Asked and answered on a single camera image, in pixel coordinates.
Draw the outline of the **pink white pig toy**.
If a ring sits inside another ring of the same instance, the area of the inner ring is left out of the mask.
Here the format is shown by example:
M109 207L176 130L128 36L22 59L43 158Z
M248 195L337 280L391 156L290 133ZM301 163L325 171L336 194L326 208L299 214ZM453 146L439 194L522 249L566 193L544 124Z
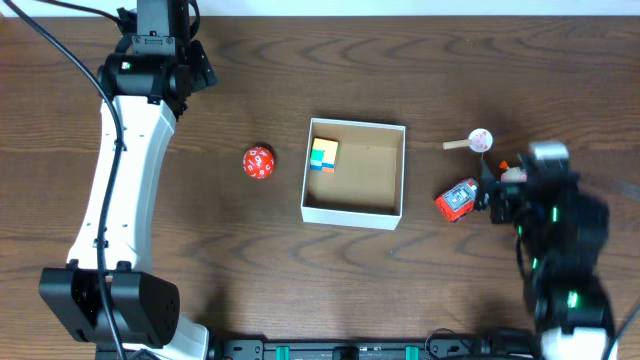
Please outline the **pink white pig toy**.
M501 161L499 168L503 171L500 181L504 183L523 183L527 181L527 173L521 167L511 167L506 161Z

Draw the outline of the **red toy fire truck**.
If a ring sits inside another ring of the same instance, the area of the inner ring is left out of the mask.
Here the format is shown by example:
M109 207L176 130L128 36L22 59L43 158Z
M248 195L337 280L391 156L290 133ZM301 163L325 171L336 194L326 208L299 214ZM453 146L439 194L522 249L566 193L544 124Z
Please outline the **red toy fire truck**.
M455 223L474 211L479 184L467 178L435 199L435 205L448 222Z

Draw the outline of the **colourful puzzle cube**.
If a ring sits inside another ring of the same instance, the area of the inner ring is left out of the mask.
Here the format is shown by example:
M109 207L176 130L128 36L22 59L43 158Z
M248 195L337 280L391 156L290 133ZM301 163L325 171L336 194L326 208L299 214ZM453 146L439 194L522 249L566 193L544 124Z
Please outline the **colourful puzzle cube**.
M339 143L334 140L315 138L310 153L310 168L314 171L334 173Z

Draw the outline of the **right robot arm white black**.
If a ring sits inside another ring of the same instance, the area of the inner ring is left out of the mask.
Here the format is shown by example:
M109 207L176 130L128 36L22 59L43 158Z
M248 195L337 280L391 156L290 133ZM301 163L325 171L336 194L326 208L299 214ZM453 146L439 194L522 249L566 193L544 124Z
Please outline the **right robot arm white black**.
M523 155L523 181L498 179L480 164L478 210L517 233L523 297L534 319L538 359L613 359L609 295L597 275L609 236L609 208L584 192L566 159Z

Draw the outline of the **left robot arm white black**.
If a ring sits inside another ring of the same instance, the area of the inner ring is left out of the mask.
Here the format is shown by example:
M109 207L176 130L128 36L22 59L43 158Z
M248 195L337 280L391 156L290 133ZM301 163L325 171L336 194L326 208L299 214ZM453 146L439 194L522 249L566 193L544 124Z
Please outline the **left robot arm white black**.
M101 143L87 210L61 268L39 293L100 359L206 359L209 330L180 312L178 288L153 275L152 218L162 161L187 98L217 79L197 40L194 0L120 9L121 39L99 68Z

